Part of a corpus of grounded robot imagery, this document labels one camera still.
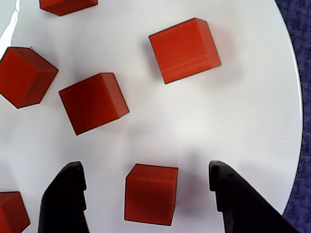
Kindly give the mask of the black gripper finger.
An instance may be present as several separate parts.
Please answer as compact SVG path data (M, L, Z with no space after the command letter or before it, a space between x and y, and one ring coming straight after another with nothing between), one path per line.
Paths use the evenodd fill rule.
M209 163L209 188L215 192L226 233L296 233L297 230L228 164Z
M86 179L80 161L65 165L45 190L40 204L39 233L87 233L84 211Z

